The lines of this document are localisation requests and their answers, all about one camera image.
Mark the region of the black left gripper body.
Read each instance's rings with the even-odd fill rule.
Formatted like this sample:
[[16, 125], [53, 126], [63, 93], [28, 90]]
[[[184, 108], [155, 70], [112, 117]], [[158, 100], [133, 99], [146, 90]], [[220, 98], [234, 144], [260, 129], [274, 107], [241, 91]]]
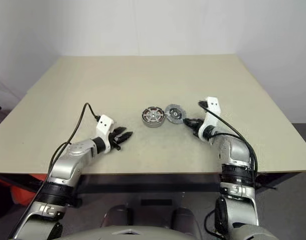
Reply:
[[112, 148], [119, 151], [121, 147], [118, 144], [118, 136], [114, 134], [114, 131], [112, 132]]

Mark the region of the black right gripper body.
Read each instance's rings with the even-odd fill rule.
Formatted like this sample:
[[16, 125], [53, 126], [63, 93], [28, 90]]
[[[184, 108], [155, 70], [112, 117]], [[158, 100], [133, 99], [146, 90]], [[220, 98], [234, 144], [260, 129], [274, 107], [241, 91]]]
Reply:
[[197, 137], [199, 129], [203, 125], [203, 120], [198, 119], [198, 118], [194, 118], [194, 119], [191, 118], [191, 120], [193, 120], [193, 122], [192, 122], [193, 127], [189, 127], [189, 128], [191, 128], [193, 130], [193, 135]]

